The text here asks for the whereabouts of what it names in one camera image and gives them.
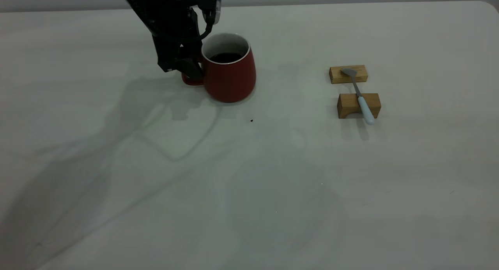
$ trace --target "white table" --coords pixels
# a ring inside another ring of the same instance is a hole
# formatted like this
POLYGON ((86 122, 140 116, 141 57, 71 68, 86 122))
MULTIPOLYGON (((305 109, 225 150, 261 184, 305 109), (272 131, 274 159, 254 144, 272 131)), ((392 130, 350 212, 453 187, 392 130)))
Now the white table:
POLYGON ((163 73, 130 10, 0 14, 2 269, 499 267, 491 5, 225 7, 213 32, 253 46, 242 103, 163 73), (337 117, 350 64, 374 126, 337 117))

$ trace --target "white spoon handle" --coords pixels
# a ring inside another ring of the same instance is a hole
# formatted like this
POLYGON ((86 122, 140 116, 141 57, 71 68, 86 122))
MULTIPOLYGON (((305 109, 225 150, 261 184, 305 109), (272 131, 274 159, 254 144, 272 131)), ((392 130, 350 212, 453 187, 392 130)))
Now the white spoon handle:
POLYGON ((366 100, 362 96, 359 96, 357 100, 359 101, 360 109, 362 109, 362 114, 364 115, 366 123, 374 124, 374 117, 369 109, 369 106, 367 106, 366 100))

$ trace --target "spoon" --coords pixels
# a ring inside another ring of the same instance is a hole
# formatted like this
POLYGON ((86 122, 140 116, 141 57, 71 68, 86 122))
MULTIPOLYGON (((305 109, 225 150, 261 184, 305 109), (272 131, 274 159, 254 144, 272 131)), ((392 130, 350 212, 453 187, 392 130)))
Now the spoon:
POLYGON ((353 82, 353 87, 355 88, 355 92, 357 93, 357 101, 359 102, 360 109, 362 109, 362 115, 364 115, 364 119, 366 120, 367 124, 374 124, 374 117, 373 114, 371 113, 371 110, 369 109, 369 106, 367 106, 366 100, 360 93, 359 87, 357 87, 357 83, 355 83, 355 76, 357 75, 357 71, 351 68, 343 68, 342 72, 347 74, 352 78, 353 82))

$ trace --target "coffee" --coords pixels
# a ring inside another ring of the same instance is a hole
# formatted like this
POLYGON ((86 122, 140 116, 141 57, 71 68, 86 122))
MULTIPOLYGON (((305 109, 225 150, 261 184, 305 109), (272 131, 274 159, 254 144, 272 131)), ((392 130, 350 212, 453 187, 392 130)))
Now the coffee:
POLYGON ((239 53, 219 53, 210 58, 211 61, 217 63, 230 63, 234 61, 238 61, 242 58, 242 55, 239 53))

